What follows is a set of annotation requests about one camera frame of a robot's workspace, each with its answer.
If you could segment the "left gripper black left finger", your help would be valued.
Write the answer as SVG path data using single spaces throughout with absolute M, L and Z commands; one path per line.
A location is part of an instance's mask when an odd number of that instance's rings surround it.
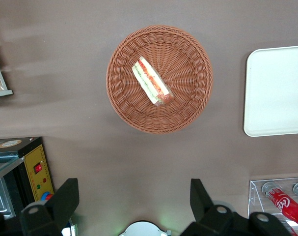
M 67 179 L 46 202 L 29 204 L 20 215 L 25 236 L 60 236 L 80 202 L 77 178 Z

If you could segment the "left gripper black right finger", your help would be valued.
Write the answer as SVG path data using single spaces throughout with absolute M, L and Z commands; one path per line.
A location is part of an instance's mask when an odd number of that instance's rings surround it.
M 248 236 L 248 220 L 222 204 L 215 205 L 200 179 L 190 181 L 190 208 L 195 221 L 182 236 Z

